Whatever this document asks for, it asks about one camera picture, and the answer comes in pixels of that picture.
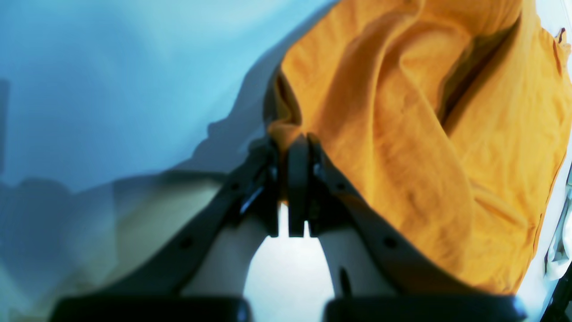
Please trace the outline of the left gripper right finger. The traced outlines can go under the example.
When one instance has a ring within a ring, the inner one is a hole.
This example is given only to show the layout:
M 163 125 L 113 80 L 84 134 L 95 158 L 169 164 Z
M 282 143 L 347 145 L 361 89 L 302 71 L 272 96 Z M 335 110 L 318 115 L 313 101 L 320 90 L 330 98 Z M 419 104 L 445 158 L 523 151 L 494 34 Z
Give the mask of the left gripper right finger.
M 289 236 L 319 240 L 335 297 L 325 322 L 523 322 L 515 296 L 461 283 L 376 213 L 333 165 L 317 136 L 288 151 Z

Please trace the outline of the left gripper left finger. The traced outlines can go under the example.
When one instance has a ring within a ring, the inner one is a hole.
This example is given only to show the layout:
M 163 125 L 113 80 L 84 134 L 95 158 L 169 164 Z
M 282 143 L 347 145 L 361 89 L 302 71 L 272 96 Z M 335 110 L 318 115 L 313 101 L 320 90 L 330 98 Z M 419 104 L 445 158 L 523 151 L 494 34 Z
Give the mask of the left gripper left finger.
M 253 256 L 278 235 L 279 150 L 256 140 L 208 205 L 135 271 L 62 299 L 51 322 L 252 322 L 243 297 Z

